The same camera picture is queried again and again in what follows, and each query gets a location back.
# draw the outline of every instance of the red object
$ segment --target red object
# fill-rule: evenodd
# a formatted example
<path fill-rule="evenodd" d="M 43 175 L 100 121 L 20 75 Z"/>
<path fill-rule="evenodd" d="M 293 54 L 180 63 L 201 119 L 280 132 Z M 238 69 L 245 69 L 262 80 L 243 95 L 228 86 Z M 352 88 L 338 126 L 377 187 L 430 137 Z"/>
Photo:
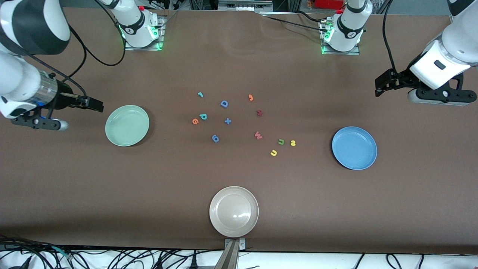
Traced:
<path fill-rule="evenodd" d="M 315 0 L 315 7 L 321 9 L 339 10 L 343 5 L 343 0 Z"/>

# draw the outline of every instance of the tabletop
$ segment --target tabletop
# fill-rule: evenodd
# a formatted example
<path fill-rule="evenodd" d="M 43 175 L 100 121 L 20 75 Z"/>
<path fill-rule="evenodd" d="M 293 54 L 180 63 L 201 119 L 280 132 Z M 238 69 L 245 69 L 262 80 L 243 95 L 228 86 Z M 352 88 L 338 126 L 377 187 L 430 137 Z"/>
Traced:
<path fill-rule="evenodd" d="M 121 56 L 102 10 L 65 14 L 99 58 Z M 55 111 L 70 124 L 65 132 L 0 121 L 0 232 L 53 244 L 222 248 L 209 204 L 222 188 L 242 186 L 259 204 L 245 235 L 251 250 L 478 254 L 478 104 L 413 104 L 405 89 L 376 98 L 374 79 L 390 68 L 382 18 L 368 20 L 359 56 L 322 55 L 316 31 L 253 12 L 179 11 L 162 51 L 127 51 L 115 67 L 89 57 L 74 79 L 104 102 L 103 113 Z M 397 68 L 449 23 L 389 16 Z M 69 73 L 82 56 L 72 38 L 41 59 Z M 467 71 L 464 88 L 477 84 Z M 105 122 L 127 104 L 144 108 L 151 125 L 139 144 L 118 147 Z M 331 140 L 345 126 L 377 142 L 370 168 L 334 159 Z"/>

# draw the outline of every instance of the blue plate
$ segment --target blue plate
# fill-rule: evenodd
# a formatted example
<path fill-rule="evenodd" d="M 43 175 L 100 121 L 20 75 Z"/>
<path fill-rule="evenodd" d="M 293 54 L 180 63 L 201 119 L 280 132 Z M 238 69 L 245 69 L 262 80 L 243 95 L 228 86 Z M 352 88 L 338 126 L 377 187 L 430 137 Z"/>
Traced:
<path fill-rule="evenodd" d="M 334 135 L 332 151 L 339 163 L 352 170 L 367 169 L 377 158 L 377 144 L 373 137 L 354 126 L 344 127 Z"/>

